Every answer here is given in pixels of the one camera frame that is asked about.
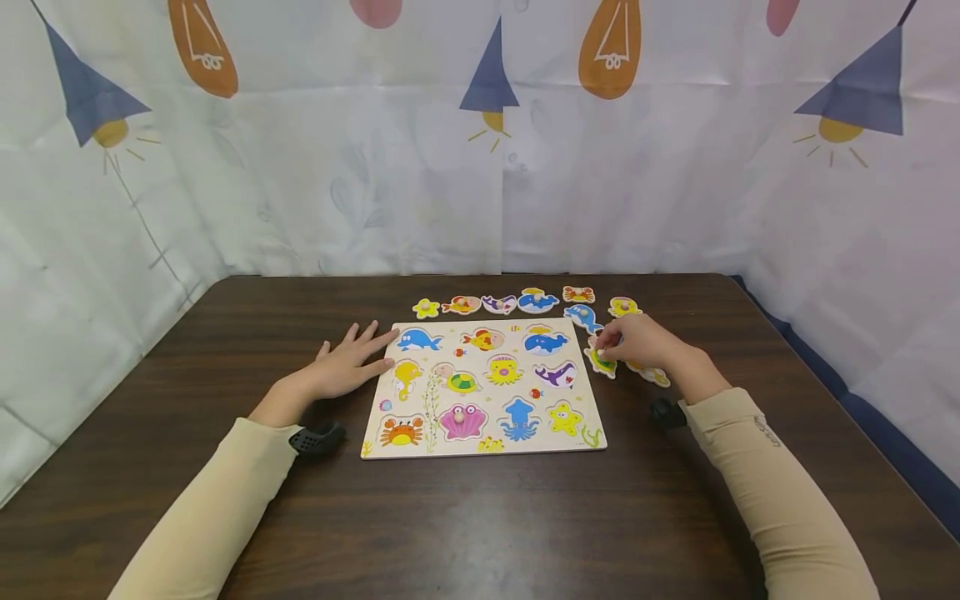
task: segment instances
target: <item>blue fabric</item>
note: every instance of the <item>blue fabric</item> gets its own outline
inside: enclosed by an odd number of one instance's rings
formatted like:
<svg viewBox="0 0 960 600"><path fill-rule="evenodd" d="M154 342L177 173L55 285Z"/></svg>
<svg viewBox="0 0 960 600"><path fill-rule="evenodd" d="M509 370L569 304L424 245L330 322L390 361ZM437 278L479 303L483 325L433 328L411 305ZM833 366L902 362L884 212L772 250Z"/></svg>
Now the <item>blue fabric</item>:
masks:
<svg viewBox="0 0 960 600"><path fill-rule="evenodd" d="M903 135L902 51L903 28L895 27L797 108L797 114L817 114L873 132Z"/></svg>
<svg viewBox="0 0 960 600"><path fill-rule="evenodd" d="M851 394L840 374L811 348L793 327L774 317L756 301L747 289L743 277L733 280L743 288L750 300L763 312L776 330L817 375L824 386L840 402L844 410L863 429L867 437L879 448L890 464L913 488L930 511L947 527L956 540L960 540L960 488L943 471L913 445L900 430L888 421L870 402Z"/></svg>
<svg viewBox="0 0 960 600"><path fill-rule="evenodd" d="M34 3L50 38L50 47L60 73L60 85L66 100L66 116L83 146L93 134L111 121L150 112L139 100L80 60L60 34L50 26Z"/></svg>
<svg viewBox="0 0 960 600"><path fill-rule="evenodd" d="M473 81L460 103L460 110L476 110L478 112L503 112L504 107L518 107L514 89L510 87L507 73L503 70L503 37L501 21L496 22L496 29L487 43L487 50L480 59Z"/></svg>

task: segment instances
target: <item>wooden puzzle board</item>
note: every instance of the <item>wooden puzzle board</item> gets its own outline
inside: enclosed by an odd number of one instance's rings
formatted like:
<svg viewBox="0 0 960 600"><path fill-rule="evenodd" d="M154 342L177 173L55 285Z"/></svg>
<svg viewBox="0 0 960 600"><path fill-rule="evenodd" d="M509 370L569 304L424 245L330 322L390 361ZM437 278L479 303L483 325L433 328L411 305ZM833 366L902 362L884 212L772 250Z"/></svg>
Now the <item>wooden puzzle board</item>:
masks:
<svg viewBox="0 0 960 600"><path fill-rule="evenodd" d="M396 364L377 383L362 458L607 447L570 319L394 328Z"/></svg>

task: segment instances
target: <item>white curtain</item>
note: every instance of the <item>white curtain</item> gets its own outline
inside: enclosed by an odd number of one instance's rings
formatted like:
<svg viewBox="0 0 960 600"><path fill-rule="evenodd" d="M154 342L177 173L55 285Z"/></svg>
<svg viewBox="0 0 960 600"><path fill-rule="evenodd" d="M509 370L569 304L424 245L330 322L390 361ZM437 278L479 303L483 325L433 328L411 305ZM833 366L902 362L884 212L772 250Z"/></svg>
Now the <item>white curtain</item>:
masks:
<svg viewBox="0 0 960 600"><path fill-rule="evenodd" d="M743 274L960 483L960 5L910 4L4 2L0 497L241 273Z"/></svg>

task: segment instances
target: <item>blue lamp shade print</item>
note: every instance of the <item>blue lamp shade print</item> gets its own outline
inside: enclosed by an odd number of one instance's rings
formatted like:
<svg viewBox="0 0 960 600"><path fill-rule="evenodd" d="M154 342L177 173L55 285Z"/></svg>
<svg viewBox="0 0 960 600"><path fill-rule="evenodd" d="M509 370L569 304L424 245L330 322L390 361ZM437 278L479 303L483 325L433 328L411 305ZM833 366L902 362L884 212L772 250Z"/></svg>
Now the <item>blue lamp shade print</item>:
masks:
<svg viewBox="0 0 960 600"><path fill-rule="evenodd" d="M911 0L900 22L880 41L840 71L829 84L807 100L796 114L820 116L817 133L830 144L846 144L864 130L903 135L903 100L900 96L900 72L903 56L903 23L913 10ZM816 137L808 135L794 143ZM807 156L812 156L816 146ZM849 150L861 166L867 162L853 148ZM830 150L832 167L834 151Z"/></svg>
<svg viewBox="0 0 960 600"><path fill-rule="evenodd" d="M80 60L60 34L51 27L31 0L50 38L60 85L66 101L66 116L81 146L92 137L104 148L112 148L126 139L130 131L127 117L150 112L143 103Z"/></svg>
<svg viewBox="0 0 960 600"><path fill-rule="evenodd" d="M503 129L503 109L504 107L520 106L503 68L502 22L502 18L496 21L496 29L493 30L493 35L487 43L487 50L484 51L483 58L477 65L467 94L464 95L464 101L460 103L460 110L474 110L482 113L483 121L488 127L488 129L472 136L469 141L473 141L490 130L510 137L510 134ZM498 136L490 151L496 150L499 143L500 138Z"/></svg>

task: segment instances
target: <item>dark wooden table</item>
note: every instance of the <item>dark wooden table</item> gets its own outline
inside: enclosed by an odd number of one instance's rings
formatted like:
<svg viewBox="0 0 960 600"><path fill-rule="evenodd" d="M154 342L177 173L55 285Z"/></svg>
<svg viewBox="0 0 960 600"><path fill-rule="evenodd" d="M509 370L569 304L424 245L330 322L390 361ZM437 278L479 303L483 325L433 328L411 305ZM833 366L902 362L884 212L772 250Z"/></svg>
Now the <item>dark wooden table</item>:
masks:
<svg viewBox="0 0 960 600"><path fill-rule="evenodd" d="M0 596L106 597L233 419L350 323L411 321L422 297L530 285L559 295L566 283L592 286L598 307L636 299L750 390L849 526L884 598L960 598L960 548L716 275L223 281L0 512ZM361 462L374 382L319 407L311 419L334 417L352 436L333 458L298 461L223 596L747 597L750 577L703 479L648 417L659 390L626 370L590 376L603 452Z"/></svg>

